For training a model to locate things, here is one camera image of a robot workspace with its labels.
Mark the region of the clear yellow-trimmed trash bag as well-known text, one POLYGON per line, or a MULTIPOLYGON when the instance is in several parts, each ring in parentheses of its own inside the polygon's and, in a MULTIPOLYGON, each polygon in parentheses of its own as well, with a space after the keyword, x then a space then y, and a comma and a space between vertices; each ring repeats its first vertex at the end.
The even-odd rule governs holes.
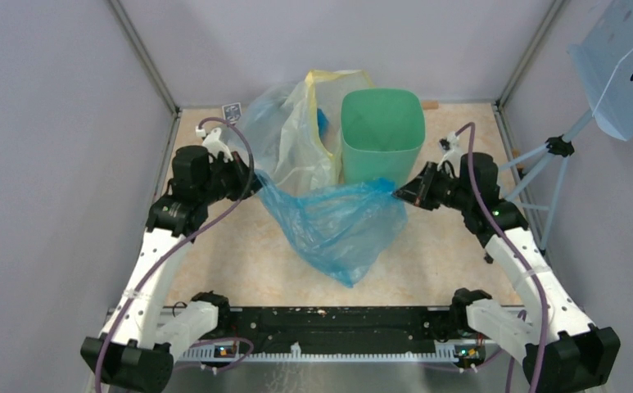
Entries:
POLYGON ((256 168, 296 197, 338 184, 343 99, 372 87, 364 70, 311 70, 267 89, 237 122, 256 168))

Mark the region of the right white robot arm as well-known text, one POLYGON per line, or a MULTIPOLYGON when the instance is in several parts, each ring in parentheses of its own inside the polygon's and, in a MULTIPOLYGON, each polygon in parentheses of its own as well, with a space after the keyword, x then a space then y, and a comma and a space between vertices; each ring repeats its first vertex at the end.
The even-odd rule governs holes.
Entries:
POLYGON ((527 319, 508 312, 483 290, 458 289, 449 315, 459 337, 475 332, 521 364, 534 392, 578 392, 608 381, 621 341, 597 327, 565 291, 536 245, 518 207, 500 197, 499 167, 486 153, 464 154, 457 165, 428 161, 394 196, 424 210, 457 210, 486 257, 504 271, 527 319))

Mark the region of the blue plastic trash bag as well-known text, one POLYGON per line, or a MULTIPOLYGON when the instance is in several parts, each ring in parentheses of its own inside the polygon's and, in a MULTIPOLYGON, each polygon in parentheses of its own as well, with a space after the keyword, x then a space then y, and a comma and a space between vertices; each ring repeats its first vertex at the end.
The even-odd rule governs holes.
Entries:
POLYGON ((384 178, 292 196, 259 171, 264 208, 312 268, 352 288, 405 229, 408 215, 384 178))

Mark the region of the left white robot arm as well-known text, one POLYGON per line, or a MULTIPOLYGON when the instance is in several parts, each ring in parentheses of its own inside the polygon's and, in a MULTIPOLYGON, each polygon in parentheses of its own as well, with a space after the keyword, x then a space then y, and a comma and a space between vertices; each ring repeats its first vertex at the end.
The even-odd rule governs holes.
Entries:
POLYGON ((221 338, 232 322, 222 296, 192 300, 168 323, 161 311, 174 277, 197 237, 260 189, 255 160, 236 151, 199 145, 179 148, 165 193, 147 216, 138 260, 102 330, 86 337, 80 354, 94 389, 116 386, 161 392, 175 364, 205 334, 221 338))

